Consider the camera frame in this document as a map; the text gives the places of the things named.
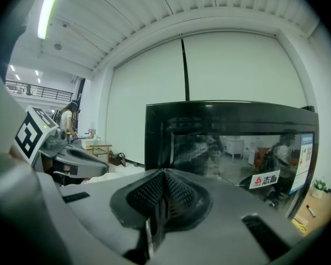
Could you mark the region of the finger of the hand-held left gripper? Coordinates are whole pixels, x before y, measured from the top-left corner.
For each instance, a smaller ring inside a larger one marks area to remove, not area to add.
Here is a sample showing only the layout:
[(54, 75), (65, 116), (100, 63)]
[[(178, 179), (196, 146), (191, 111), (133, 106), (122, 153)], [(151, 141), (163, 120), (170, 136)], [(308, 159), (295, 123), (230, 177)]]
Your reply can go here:
[(103, 161), (80, 149), (66, 149), (66, 154), (66, 160), (71, 163), (73, 162), (79, 165), (104, 164)]

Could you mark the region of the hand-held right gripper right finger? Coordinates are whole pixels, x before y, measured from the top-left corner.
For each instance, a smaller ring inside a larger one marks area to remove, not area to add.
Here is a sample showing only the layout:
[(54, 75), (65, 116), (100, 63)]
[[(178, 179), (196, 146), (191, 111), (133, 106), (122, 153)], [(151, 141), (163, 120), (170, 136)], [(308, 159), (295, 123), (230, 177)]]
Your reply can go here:
[(168, 207), (165, 232), (192, 230), (211, 210), (211, 196), (204, 187), (169, 169), (164, 170), (164, 195)]

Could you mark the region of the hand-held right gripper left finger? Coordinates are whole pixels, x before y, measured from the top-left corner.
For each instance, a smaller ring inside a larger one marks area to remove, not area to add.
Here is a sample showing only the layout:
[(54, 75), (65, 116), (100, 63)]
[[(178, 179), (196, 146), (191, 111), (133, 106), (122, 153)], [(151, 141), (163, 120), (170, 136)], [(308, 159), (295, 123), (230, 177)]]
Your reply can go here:
[(163, 170), (155, 170), (111, 196), (111, 211), (122, 226), (140, 229), (149, 218), (155, 216), (156, 206), (164, 194), (164, 178)]

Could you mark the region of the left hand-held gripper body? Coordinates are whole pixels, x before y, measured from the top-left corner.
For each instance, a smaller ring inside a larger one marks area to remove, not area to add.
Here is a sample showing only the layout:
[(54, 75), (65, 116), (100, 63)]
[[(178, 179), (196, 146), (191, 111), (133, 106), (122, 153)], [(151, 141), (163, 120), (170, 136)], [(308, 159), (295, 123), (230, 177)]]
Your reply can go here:
[(103, 165), (68, 162), (66, 149), (80, 148), (68, 143), (67, 133), (41, 108), (28, 106), (25, 111), (14, 146), (35, 171), (48, 172), (57, 178), (93, 178), (108, 172), (105, 162)]

